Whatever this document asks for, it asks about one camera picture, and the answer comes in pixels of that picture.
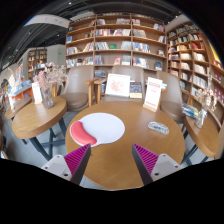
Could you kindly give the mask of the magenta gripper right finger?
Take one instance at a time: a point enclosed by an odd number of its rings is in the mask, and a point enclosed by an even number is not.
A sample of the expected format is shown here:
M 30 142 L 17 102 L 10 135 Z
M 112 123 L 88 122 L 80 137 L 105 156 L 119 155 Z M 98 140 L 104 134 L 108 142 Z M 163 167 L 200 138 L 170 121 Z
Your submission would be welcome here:
M 169 155 L 156 154 L 137 144 L 132 144 L 132 156 L 143 185 L 148 185 L 182 169 L 182 166 Z

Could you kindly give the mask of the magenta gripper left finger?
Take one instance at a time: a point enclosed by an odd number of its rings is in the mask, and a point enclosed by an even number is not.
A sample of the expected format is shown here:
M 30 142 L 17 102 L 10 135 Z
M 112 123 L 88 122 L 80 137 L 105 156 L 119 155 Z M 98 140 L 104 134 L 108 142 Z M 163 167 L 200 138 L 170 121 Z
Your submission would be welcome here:
M 87 144 L 62 156 L 55 155 L 42 169 L 79 185 L 91 155 L 91 145 Z

